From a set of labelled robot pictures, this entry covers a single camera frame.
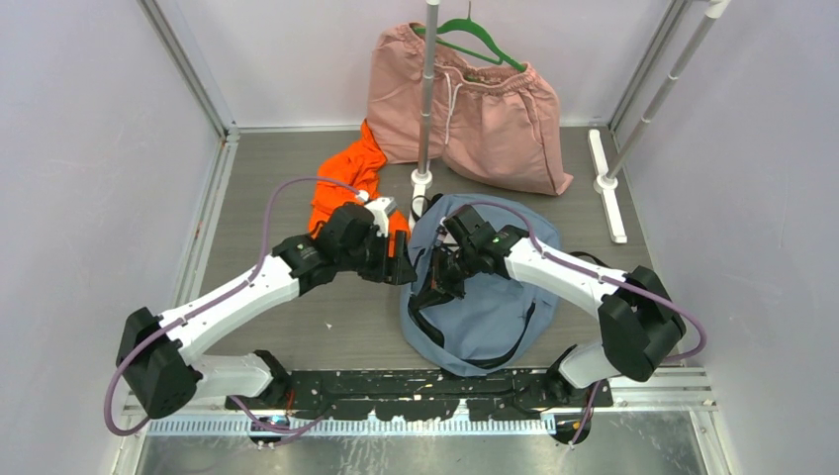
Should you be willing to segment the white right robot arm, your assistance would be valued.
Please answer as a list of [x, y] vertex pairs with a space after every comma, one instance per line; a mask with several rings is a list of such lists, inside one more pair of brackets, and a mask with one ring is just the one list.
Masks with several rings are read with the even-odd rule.
[[467, 203], [443, 218], [443, 237], [424, 253], [426, 275], [408, 297], [408, 314], [467, 297], [466, 283], [477, 275], [538, 287], [597, 319], [600, 339], [568, 348], [555, 362], [549, 380], [552, 399], [576, 405], [590, 385], [623, 376], [648, 381], [674, 360], [673, 349], [686, 334], [689, 315], [674, 304], [658, 275], [638, 266], [631, 272], [590, 263], [539, 240], [532, 223], [496, 229]]

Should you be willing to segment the light blue backpack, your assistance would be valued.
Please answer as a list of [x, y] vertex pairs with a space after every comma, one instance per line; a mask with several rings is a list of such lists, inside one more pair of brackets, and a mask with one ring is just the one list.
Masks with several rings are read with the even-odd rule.
[[469, 204], [498, 231], [506, 225], [534, 230], [540, 245], [553, 255], [559, 252], [560, 233], [521, 203], [483, 194], [437, 195], [416, 222], [408, 255], [418, 279], [401, 290], [403, 337], [435, 366], [457, 376], [477, 377], [501, 370], [525, 354], [551, 326], [559, 307], [574, 305], [595, 316], [603, 298], [616, 288], [535, 254], [533, 260], [540, 269], [562, 277], [562, 283], [544, 289], [478, 274], [465, 281], [463, 298], [410, 310], [410, 297], [422, 289], [430, 275], [431, 254], [441, 243], [439, 226]]

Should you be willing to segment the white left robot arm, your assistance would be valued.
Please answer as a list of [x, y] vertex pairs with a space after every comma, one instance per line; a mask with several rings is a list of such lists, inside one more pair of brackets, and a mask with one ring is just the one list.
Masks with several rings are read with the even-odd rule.
[[408, 234], [390, 223], [390, 197], [336, 208], [315, 235], [285, 238], [236, 279], [180, 307], [127, 317], [118, 367], [145, 414], [169, 417], [195, 399], [239, 397], [266, 409], [282, 405], [290, 375], [267, 350], [208, 354], [224, 336], [264, 312], [326, 285], [341, 272], [400, 286], [417, 279]]

